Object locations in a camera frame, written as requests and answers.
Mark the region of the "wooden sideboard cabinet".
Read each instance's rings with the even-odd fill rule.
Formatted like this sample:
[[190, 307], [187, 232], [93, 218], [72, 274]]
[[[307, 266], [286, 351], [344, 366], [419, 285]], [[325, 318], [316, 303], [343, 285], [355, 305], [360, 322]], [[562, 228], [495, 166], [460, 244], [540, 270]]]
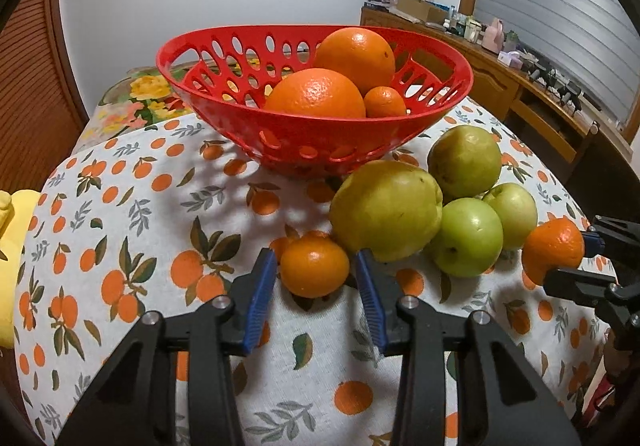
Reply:
[[581, 170], [628, 172], [629, 159], [598, 124], [581, 126], [540, 84], [520, 70], [500, 64], [497, 57], [460, 36], [424, 24], [414, 24], [391, 13], [364, 6], [363, 27], [415, 31], [451, 45], [472, 67], [470, 97], [510, 128], [563, 180]]

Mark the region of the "large orange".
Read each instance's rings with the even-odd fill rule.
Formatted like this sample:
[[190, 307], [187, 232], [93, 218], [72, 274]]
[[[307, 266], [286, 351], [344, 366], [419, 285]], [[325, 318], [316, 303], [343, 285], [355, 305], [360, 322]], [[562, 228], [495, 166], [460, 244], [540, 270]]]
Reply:
[[315, 118], [363, 119], [363, 98], [349, 78], [323, 68], [307, 68], [280, 81], [263, 110]]
[[394, 51], [376, 32], [347, 27], [329, 34], [312, 58], [316, 68], [341, 73], [365, 95], [372, 88], [390, 86], [396, 71]]

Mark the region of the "large front orange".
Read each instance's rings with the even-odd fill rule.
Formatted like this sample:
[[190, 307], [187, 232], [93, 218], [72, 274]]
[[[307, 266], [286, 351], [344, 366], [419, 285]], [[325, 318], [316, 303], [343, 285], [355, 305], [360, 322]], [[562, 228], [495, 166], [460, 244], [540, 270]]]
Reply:
[[349, 78], [323, 68], [307, 68], [280, 81], [263, 110], [315, 118], [363, 119], [363, 98]]

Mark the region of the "yellow-green pear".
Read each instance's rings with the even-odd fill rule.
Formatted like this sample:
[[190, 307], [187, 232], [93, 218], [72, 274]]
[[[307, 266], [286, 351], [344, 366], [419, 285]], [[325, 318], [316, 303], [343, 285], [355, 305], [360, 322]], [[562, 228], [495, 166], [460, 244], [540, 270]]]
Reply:
[[360, 166], [334, 195], [329, 220], [336, 240], [378, 262], [396, 262], [423, 250], [442, 222], [442, 190], [426, 171], [404, 162]]

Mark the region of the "small tangerine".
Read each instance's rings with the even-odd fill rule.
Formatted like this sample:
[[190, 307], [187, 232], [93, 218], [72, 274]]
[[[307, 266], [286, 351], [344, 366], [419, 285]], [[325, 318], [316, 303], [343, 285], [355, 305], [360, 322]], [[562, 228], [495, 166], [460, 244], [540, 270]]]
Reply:
[[282, 284], [294, 296], [322, 298], [349, 275], [347, 253], [329, 238], [303, 237], [289, 244], [280, 259]]
[[368, 118], [403, 117], [407, 114], [404, 99], [390, 86], [371, 88], [363, 96]]

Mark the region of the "large green pear back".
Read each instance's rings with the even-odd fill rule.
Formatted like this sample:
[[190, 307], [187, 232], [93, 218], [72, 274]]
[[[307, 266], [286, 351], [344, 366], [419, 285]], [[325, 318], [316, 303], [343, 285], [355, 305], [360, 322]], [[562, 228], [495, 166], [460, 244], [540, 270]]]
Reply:
[[427, 166], [447, 199], [475, 197], [497, 183], [501, 151], [484, 128], [460, 125], [436, 140]]

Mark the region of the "red perforated plastic basket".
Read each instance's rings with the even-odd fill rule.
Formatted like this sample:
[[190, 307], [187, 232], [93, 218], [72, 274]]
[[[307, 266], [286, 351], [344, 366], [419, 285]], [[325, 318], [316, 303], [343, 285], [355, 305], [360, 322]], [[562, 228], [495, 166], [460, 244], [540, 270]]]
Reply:
[[166, 42], [157, 69], [250, 158], [281, 174], [347, 174], [407, 143], [471, 91], [468, 61], [418, 32], [230, 26]]

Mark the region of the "pale green apple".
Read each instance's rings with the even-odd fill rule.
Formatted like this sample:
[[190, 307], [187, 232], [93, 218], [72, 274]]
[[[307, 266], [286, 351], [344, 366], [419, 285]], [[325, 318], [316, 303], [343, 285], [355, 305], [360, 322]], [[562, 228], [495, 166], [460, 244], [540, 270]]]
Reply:
[[533, 196], [521, 185], [503, 183], [483, 197], [498, 214], [503, 230], [503, 250], [523, 247], [530, 232], [537, 227], [538, 213]]

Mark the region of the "grey window blind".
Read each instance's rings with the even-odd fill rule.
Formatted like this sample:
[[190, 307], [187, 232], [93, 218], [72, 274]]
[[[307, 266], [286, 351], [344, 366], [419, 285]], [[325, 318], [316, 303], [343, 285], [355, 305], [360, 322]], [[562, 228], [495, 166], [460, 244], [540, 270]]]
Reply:
[[617, 0], [475, 0], [527, 46], [577, 79], [616, 120], [628, 120], [639, 87], [639, 35]]

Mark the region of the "brown louvered wardrobe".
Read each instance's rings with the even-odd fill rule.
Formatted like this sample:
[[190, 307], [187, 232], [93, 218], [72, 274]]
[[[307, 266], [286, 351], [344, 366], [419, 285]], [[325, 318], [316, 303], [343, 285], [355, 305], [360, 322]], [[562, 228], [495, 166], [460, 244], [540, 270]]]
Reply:
[[1, 31], [1, 188], [39, 190], [88, 123], [60, 0], [21, 0]]

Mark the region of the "floral bed blanket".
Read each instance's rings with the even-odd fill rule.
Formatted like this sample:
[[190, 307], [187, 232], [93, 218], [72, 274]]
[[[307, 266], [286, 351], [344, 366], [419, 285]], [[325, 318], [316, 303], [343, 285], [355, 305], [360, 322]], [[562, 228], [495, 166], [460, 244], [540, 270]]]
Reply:
[[157, 68], [133, 68], [103, 94], [73, 154], [190, 112]]

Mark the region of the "pink bottle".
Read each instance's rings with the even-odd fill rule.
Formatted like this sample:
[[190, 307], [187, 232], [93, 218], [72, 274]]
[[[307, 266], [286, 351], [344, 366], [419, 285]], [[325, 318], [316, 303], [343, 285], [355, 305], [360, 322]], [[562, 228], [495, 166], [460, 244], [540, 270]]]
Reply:
[[499, 54], [503, 50], [504, 43], [504, 31], [503, 23], [499, 18], [495, 18], [486, 27], [482, 47], [485, 50], [489, 50], [491, 53]]

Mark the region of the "yellow plush toy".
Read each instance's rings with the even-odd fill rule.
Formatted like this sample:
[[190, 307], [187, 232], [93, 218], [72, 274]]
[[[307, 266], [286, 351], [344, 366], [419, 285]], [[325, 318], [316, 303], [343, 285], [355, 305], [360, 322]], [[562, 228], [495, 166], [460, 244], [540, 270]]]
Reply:
[[24, 241], [40, 192], [22, 189], [9, 194], [1, 192], [1, 263], [0, 263], [0, 343], [14, 347], [13, 307], [18, 270]]

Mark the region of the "cardboard box on cabinet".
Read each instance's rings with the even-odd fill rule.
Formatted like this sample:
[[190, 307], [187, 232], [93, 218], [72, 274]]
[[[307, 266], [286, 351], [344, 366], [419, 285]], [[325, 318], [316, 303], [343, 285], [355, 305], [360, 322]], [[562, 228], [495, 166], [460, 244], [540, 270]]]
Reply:
[[398, 0], [396, 4], [398, 12], [416, 18], [422, 22], [442, 24], [448, 17], [448, 12], [429, 2], [420, 0]]

